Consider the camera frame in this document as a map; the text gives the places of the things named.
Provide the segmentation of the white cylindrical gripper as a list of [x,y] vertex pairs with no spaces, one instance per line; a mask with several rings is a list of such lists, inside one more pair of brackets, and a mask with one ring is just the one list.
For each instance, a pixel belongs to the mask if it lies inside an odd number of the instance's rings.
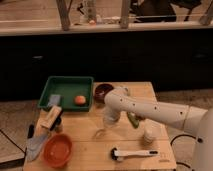
[[103,127],[105,129],[112,129],[116,126],[120,119],[120,113],[116,110],[106,107],[103,114]]

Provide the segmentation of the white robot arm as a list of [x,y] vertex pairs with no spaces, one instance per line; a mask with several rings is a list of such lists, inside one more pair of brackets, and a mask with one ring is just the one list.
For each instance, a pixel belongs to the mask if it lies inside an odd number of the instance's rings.
[[122,112],[130,112],[195,136],[191,171],[213,171],[213,108],[138,100],[128,96],[123,87],[108,92],[104,102],[104,120],[110,124],[116,123]]

